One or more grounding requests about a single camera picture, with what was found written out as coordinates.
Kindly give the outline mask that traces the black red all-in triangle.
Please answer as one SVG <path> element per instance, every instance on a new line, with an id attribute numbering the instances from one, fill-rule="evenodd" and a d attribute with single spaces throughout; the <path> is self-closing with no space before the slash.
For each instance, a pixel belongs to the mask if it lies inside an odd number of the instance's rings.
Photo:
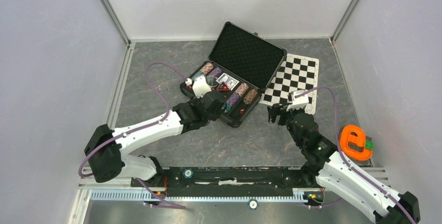
<path id="1" fill-rule="evenodd" d="M 230 91 L 230 88 L 228 87 L 228 85 L 225 82 L 221 82 L 217 89 L 217 91 L 221 91 L 221 92 L 226 92 L 226 91 Z"/>

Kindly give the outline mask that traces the green yellow blue chip stack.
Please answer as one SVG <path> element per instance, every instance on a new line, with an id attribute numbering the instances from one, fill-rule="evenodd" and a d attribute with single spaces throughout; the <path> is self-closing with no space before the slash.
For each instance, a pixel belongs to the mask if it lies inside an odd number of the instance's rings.
<path id="1" fill-rule="evenodd" d="M 209 76 L 207 76 L 207 77 L 206 77 L 206 81 L 207 81 L 207 84 L 208 84 L 210 87 L 214 87 L 214 86 L 217 84 L 217 82 L 216 82 L 216 78 L 215 78 L 215 77 L 209 77 Z"/>

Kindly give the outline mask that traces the purple poker chip stack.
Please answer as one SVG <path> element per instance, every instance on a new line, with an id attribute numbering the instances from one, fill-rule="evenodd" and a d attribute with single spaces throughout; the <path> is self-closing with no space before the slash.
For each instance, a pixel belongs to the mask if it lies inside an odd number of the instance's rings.
<path id="1" fill-rule="evenodd" d="M 215 69 L 213 69 L 209 74 L 208 74 L 208 78 L 211 78 L 211 79 L 215 79 L 215 78 L 217 78 L 217 77 L 219 77 L 219 75 L 222 73 L 222 70 L 220 69 L 220 68 L 215 68 Z"/>

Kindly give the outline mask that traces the teal poker chip stack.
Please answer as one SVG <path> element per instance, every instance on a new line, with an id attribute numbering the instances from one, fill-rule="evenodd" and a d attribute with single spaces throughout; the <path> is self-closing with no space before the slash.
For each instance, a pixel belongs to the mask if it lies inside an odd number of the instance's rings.
<path id="1" fill-rule="evenodd" d="M 204 76 L 205 74 L 200 70 L 200 71 L 198 71 L 197 73 L 195 73 L 193 76 L 192 76 L 192 80 L 193 79 L 195 79 L 196 77 L 199 77 L 199 76 Z"/>

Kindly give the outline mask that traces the orange blue poker chip stack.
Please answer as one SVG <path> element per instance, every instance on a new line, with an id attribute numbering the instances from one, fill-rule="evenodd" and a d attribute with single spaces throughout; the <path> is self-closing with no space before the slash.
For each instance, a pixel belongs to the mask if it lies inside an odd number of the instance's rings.
<path id="1" fill-rule="evenodd" d="M 246 83 L 241 83 L 236 89 L 235 93 L 242 97 L 243 94 L 249 89 L 249 86 Z"/>

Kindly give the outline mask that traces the pink poker chip stack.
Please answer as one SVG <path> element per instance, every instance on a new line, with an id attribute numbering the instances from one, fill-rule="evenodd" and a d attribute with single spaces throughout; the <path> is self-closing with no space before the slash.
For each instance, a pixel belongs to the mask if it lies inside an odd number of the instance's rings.
<path id="1" fill-rule="evenodd" d="M 214 66 L 212 63 L 206 63 L 201 69 L 200 71 L 204 74 L 207 75 L 209 74 L 209 72 L 214 69 Z"/>

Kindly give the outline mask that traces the brown poker chip stack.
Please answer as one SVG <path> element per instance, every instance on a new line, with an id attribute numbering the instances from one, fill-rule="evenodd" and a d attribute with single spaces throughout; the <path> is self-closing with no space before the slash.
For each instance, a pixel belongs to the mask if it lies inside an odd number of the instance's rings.
<path id="1" fill-rule="evenodd" d="M 243 102 L 247 105 L 253 102 L 255 97 L 257 96 L 257 90 L 251 89 L 243 98 Z"/>

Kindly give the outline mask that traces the black poker case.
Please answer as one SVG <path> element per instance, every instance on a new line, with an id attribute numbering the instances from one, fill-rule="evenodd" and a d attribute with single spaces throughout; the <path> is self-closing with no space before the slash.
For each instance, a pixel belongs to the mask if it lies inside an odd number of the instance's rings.
<path id="1" fill-rule="evenodd" d="M 249 86 L 249 89 L 231 107 L 231 110 L 225 113 L 224 109 L 221 116 L 224 122 L 233 128 L 237 128 L 261 99 L 286 58 L 287 52 L 285 49 L 259 37 L 256 33 L 251 33 L 231 22 L 226 22 L 208 56 L 208 60 L 189 77 L 191 79 L 206 63 L 212 63 L 214 69 L 218 67 L 222 70 L 222 73 L 227 73 L 239 80 L 239 84 L 234 89 L 221 92 L 226 99 L 235 92 L 235 89 L 241 83 L 246 83 Z M 257 96 L 252 103 L 247 105 L 243 102 L 243 98 L 251 89 L 257 90 Z M 244 114 L 240 113 L 241 109 L 245 109 Z"/>

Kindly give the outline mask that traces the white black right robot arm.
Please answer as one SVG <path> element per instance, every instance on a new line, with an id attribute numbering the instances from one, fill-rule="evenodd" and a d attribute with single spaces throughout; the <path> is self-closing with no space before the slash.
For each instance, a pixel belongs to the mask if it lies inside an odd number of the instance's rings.
<path id="1" fill-rule="evenodd" d="M 410 192 L 399 193 L 380 182 L 338 152 L 335 143 L 320 134 L 313 115 L 303 109 L 269 106 L 268 121 L 285 126 L 306 162 L 301 180 L 337 194 L 372 223 L 419 223 L 419 201 Z"/>

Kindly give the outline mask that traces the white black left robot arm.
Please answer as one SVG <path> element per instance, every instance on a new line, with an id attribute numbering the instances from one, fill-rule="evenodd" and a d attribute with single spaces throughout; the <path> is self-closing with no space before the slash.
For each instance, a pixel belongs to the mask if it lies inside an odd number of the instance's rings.
<path id="1" fill-rule="evenodd" d="M 111 129 L 98 126 L 84 149 L 85 160 L 79 175 L 97 183 L 116 177 L 133 177 L 151 186 L 163 182 L 164 173 L 155 157 L 133 156 L 132 152 L 155 141 L 198 130 L 218 119 L 224 111 L 225 96 L 211 91 L 202 98 L 179 103 L 164 114 L 135 125 Z"/>

